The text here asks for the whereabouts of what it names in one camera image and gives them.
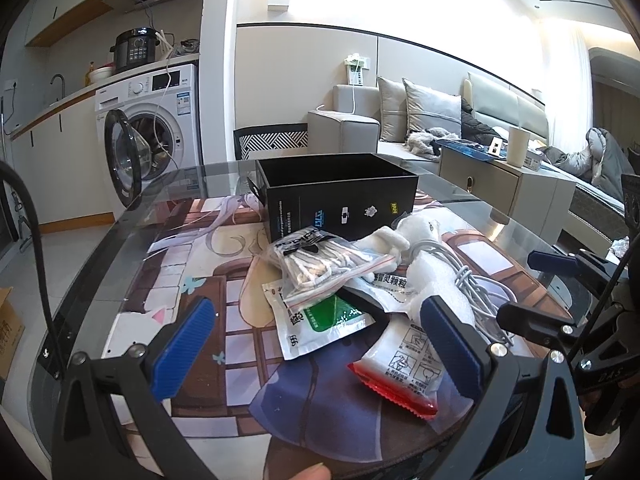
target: sofa armrest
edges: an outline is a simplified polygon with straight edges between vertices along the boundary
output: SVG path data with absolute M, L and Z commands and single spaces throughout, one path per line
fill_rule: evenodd
M 307 123 L 310 154 L 378 151 L 380 123 L 370 117 L 312 110 Z

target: bottle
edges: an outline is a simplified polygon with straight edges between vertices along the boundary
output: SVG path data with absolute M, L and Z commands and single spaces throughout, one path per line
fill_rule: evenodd
M 94 71 L 94 62 L 89 63 L 89 72 L 84 74 L 84 86 L 89 86 L 91 84 L 91 78 L 89 78 L 89 74 Z

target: medicine packet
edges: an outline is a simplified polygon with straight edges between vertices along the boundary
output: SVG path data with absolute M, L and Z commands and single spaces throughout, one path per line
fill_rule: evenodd
M 315 227 L 276 240 L 263 257 L 282 270 L 282 298 L 290 309 L 315 305 L 351 278 L 397 267 L 394 256 L 359 249 Z
M 408 301 L 416 292 L 407 285 L 406 277 L 396 273 L 382 272 L 369 283 L 364 278 L 353 278 L 344 288 L 380 307 L 384 312 L 406 312 Z
M 438 413 L 444 366 L 423 330 L 404 314 L 392 314 L 380 339 L 348 365 L 366 386 L 420 418 Z
M 336 295 L 292 311 L 282 299 L 282 280 L 265 283 L 264 295 L 273 309 L 278 340 L 286 360 L 318 350 L 374 323 L 374 319 Z

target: green label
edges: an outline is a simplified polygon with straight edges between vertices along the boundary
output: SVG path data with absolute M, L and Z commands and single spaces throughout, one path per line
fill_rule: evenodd
M 320 303 L 304 309 L 303 312 L 311 328 L 316 332 L 324 332 L 332 326 L 340 325 L 354 317 L 362 316 L 361 311 L 353 308 L 349 303 L 337 296 L 330 296 Z

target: curtain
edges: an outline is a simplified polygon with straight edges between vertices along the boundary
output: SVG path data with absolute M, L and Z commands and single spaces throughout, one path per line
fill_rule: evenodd
M 540 30 L 549 144 L 565 153 L 580 152 L 593 126 L 589 51 L 577 23 L 542 20 Z

